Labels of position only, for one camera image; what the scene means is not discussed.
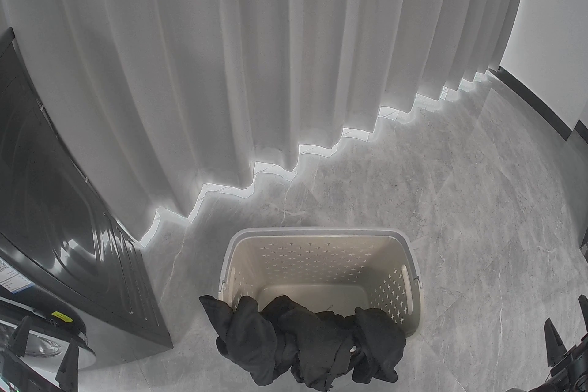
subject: marble floor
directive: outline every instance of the marble floor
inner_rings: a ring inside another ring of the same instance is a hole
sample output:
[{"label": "marble floor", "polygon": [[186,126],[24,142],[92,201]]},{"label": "marble floor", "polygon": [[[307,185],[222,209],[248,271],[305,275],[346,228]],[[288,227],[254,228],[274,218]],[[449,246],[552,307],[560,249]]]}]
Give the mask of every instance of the marble floor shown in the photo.
[{"label": "marble floor", "polygon": [[[548,374],[543,323],[570,347],[585,333],[578,250],[588,225],[588,145],[564,141],[491,76],[409,122],[379,119],[368,142],[301,156],[292,182],[259,175],[246,199],[208,194],[187,230],[167,223],[144,252],[175,348],[82,371],[82,391],[254,391],[218,355],[198,302],[217,292],[224,251],[243,228],[395,227],[411,239],[426,312],[395,384],[335,381],[343,391],[504,392]],[[284,374],[265,391],[302,391]]]}]

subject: black clothing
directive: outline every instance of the black clothing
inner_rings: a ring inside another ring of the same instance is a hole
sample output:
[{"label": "black clothing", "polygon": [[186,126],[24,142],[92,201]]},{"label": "black clothing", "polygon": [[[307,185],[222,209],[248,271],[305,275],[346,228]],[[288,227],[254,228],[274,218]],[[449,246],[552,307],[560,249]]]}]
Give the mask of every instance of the black clothing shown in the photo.
[{"label": "black clothing", "polygon": [[394,367],[402,358],[406,338],[378,308],[356,308],[349,317],[331,311],[314,314],[280,296],[260,313],[257,302],[243,296],[233,313],[211,296],[200,301],[219,335],[218,351],[249,372],[259,386],[270,384],[289,368],[298,382],[322,392],[351,369],[357,383],[369,384],[372,377],[398,379]]}]

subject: gray washing machine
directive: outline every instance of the gray washing machine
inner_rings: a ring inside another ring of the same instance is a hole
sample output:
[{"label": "gray washing machine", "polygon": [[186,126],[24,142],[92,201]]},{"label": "gray washing machine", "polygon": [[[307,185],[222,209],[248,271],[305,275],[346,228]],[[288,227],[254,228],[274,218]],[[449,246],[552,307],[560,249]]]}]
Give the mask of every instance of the gray washing machine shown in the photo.
[{"label": "gray washing machine", "polygon": [[80,368],[172,348],[139,248],[59,139],[9,29],[0,38],[0,348],[24,317],[22,360],[43,375],[72,342]]}]

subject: laundry basket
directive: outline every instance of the laundry basket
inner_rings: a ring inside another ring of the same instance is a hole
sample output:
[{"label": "laundry basket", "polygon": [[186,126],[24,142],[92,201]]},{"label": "laundry basket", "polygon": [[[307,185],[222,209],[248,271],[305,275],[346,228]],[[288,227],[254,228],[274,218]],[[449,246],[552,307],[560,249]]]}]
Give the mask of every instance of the laundry basket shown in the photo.
[{"label": "laundry basket", "polygon": [[313,312],[378,307],[407,337],[423,311],[410,241],[383,228],[248,228],[231,239],[220,280],[219,299],[233,308],[242,296],[262,309],[283,294]]}]

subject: white curtain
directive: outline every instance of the white curtain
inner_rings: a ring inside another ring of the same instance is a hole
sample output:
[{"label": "white curtain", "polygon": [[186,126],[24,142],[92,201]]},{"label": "white curtain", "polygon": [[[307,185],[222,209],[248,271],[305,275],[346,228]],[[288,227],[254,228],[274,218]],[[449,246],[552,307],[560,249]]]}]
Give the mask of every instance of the white curtain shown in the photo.
[{"label": "white curtain", "polygon": [[49,116],[136,237],[203,183],[473,80],[519,0],[2,0]]}]

